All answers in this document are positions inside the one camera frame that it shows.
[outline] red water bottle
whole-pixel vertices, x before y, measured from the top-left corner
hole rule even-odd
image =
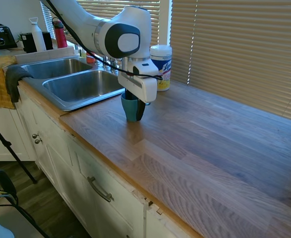
[[[54,26],[58,48],[67,47],[66,36],[64,34],[64,25],[62,24],[60,20],[52,21],[52,24]]]

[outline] double sink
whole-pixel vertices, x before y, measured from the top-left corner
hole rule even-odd
[[[72,111],[121,94],[117,71],[86,64],[78,57],[19,65],[33,78],[23,78],[62,111]]]

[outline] window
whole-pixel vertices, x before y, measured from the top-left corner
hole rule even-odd
[[[291,0],[173,0],[172,79],[291,118]]]
[[[77,2],[92,15],[102,18],[112,18],[118,15],[125,6],[140,6],[147,9],[151,13],[152,19],[152,41],[151,45],[157,45],[159,39],[159,14],[160,14],[160,0],[77,0]],[[52,14],[47,7],[42,3],[43,14],[47,29],[52,29],[51,34],[54,34],[52,27]],[[66,39],[75,43],[72,36],[65,31]]]
[[[55,39],[55,32],[52,25],[52,19],[53,19],[52,13],[44,4],[42,4],[42,2],[41,2],[41,7],[42,7],[47,31],[51,34],[51,37]]]

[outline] blue object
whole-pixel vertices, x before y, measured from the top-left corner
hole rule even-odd
[[[121,102],[122,102],[122,107],[125,112],[126,120],[127,121],[132,121],[136,122],[136,115],[137,115],[137,97],[133,95],[132,100],[127,100],[125,99],[125,93],[121,94]]]

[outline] tripod leg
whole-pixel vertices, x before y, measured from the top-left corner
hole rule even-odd
[[[11,143],[9,141],[6,141],[4,139],[4,137],[1,135],[0,133],[0,141],[2,142],[2,144],[8,149],[8,151],[11,153],[11,155],[14,157],[14,159],[18,162],[18,164],[21,166],[21,168],[25,171],[25,173],[28,175],[28,177],[30,178],[30,180],[33,183],[37,183],[37,180],[34,179],[34,177],[31,175],[31,173],[27,170],[27,168],[24,166],[24,164],[21,162],[21,160],[19,159],[19,157],[16,155],[16,153],[12,150],[11,148]]]

